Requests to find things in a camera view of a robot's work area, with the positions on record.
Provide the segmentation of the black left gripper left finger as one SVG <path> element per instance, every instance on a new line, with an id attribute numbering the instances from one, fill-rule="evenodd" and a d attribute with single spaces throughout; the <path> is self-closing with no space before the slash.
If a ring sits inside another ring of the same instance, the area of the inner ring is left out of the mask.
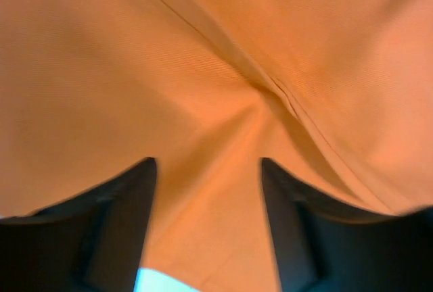
<path id="1" fill-rule="evenodd" d="M 1 219 L 2 291 L 132 291 L 157 181 L 146 158 L 70 199 Z"/>

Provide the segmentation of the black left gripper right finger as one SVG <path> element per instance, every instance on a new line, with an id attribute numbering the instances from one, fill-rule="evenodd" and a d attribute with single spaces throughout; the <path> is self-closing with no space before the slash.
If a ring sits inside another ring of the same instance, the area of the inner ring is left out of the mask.
<path id="1" fill-rule="evenodd" d="M 432 208 L 356 208 L 269 158 L 261 180 L 283 291 L 432 290 Z"/>

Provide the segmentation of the orange trousers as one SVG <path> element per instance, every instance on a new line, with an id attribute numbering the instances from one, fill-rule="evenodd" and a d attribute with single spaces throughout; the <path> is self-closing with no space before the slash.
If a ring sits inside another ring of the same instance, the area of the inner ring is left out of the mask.
<path id="1" fill-rule="evenodd" d="M 432 0 L 1 0 L 1 214 L 144 157 L 141 265 L 278 291 L 261 158 L 374 212 L 432 205 Z"/>

